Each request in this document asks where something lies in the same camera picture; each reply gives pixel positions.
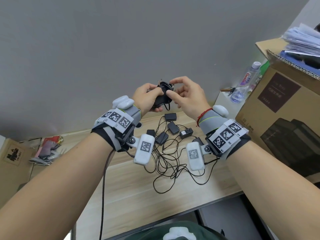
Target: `white plastic housing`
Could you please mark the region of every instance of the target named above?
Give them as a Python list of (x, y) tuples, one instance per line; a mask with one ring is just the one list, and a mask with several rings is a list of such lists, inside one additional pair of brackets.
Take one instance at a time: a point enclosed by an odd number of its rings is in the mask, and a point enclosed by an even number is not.
[(155, 138), (153, 136), (142, 134), (139, 139), (136, 154), (133, 163), (145, 166), (150, 160)]
[(197, 141), (186, 145), (186, 153), (188, 156), (191, 171), (204, 170), (206, 168), (200, 145)]

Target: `right hand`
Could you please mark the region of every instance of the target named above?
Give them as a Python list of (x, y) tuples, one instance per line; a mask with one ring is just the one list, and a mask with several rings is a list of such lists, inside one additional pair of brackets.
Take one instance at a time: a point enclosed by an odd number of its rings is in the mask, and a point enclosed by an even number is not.
[(167, 90), (167, 96), (182, 108), (183, 112), (190, 118), (197, 121), (204, 111), (210, 109), (205, 92), (199, 84), (191, 81), (186, 76), (177, 77), (170, 81), (170, 84), (182, 83), (183, 86), (175, 91)]

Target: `hand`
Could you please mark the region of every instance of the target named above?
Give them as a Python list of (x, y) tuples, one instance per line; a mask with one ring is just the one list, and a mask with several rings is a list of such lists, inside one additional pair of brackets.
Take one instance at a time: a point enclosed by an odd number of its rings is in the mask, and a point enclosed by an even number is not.
[(155, 103), (156, 97), (163, 95), (162, 89), (157, 88), (157, 85), (146, 83), (141, 87), (137, 88), (132, 96), (134, 100), (134, 105), (141, 110), (141, 117), (143, 117), (147, 112), (161, 112), (162, 107), (151, 109)]
[(184, 85), (175, 91), (167, 90), (167, 96), (182, 108), (183, 112), (190, 118), (197, 121), (204, 111), (210, 109), (205, 92), (199, 84), (191, 81), (186, 76), (177, 77), (170, 81), (170, 84), (183, 83)]

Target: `paper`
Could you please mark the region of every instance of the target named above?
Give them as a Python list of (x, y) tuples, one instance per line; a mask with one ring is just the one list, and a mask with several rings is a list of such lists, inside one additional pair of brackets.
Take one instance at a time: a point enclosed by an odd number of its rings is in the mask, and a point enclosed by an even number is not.
[(320, 57), (320, 32), (305, 24), (290, 28), (281, 38), (289, 43), (285, 53)]

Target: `black cable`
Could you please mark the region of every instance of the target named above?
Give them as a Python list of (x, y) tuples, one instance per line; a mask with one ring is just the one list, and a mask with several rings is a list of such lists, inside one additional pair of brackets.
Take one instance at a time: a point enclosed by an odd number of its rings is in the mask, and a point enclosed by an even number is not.
[[(157, 129), (155, 130), (156, 133), (159, 131), (159, 128), (160, 126), (165, 123), (166, 121), (163, 121), (161, 122), (163, 117), (160, 118), (159, 120), (159, 123), (158, 123), (158, 127)], [(165, 125), (165, 128), (164, 128), (164, 132), (167, 132), (168, 130), (167, 129), (167, 123)], [(152, 157), (153, 157), (153, 160), (154, 160), (154, 169), (152, 171), (148, 171), (146, 169), (146, 167), (144, 167), (144, 169), (148, 172), (148, 173), (154, 173), (154, 172), (157, 172), (159, 175), (154, 179), (153, 181), (153, 188), (154, 190), (159, 193), (159, 194), (164, 194), (166, 192), (168, 192), (169, 190), (171, 190), (175, 184), (175, 181), (176, 179), (180, 176), (180, 174), (183, 172), (183, 171), (187, 171), (187, 173), (189, 173), (189, 175), (192, 177), (192, 179), (194, 180), (195, 183), (199, 184), (199, 185), (203, 185), (203, 184), (206, 184), (209, 179), (210, 179), (210, 176), (212, 174), (212, 171), (213, 171), (213, 167), (215, 166), (215, 164), (217, 163), (217, 160), (218, 158), (214, 159), (214, 160), (211, 160), (209, 162), (206, 162), (205, 165), (209, 164), (209, 163), (212, 163), (215, 161), (215, 163), (213, 164), (212, 168), (211, 168), (211, 171), (210, 171), (210, 174), (209, 174), (209, 177), (208, 179), (206, 180), (206, 182), (204, 183), (199, 183), (195, 180), (194, 177), (201, 177), (205, 174), (205, 170), (203, 171), (202, 174), (200, 175), (195, 175), (193, 173), (190, 172), (190, 170), (187, 168), (187, 164), (186, 163), (182, 163), (180, 164), (180, 160), (179, 158), (181, 157), (181, 154), (182, 154), (182, 151), (184, 149), (186, 149), (185, 147), (182, 148), (180, 150), (180, 152), (178, 152), (178, 149), (179, 149), (179, 143), (183, 140), (177, 140), (177, 137), (173, 138), (173, 139), (169, 139), (169, 140), (166, 140), (166, 142), (164, 144), (162, 144), (162, 149), (161, 149), (161, 152), (159, 151), (159, 147), (161, 147), (161, 145), (156, 145), (154, 144), (153, 146), (153, 150), (152, 150)], [(171, 145), (173, 145), (174, 143), (176, 142), (176, 148), (174, 150), (174, 152), (172, 153), (165, 153), (164, 151), (169, 148)], [(157, 179), (159, 179), (160, 177), (168, 177), (170, 179), (173, 179), (173, 184), (170, 186), (170, 188), (168, 190), (165, 190), (163, 192), (160, 192), (156, 189), (155, 187), (155, 182)]]
[(103, 229), (103, 213), (104, 213), (104, 182), (106, 179), (106, 170), (108, 167), (108, 162), (109, 159), (111, 157), (111, 154), (114, 152), (114, 150), (112, 150), (106, 160), (106, 165), (104, 166), (104, 171), (103, 171), (103, 180), (102, 180), (102, 209), (101, 209), (101, 225), (100, 225), (100, 235), (99, 235), (99, 240), (101, 240), (102, 237), (102, 229)]

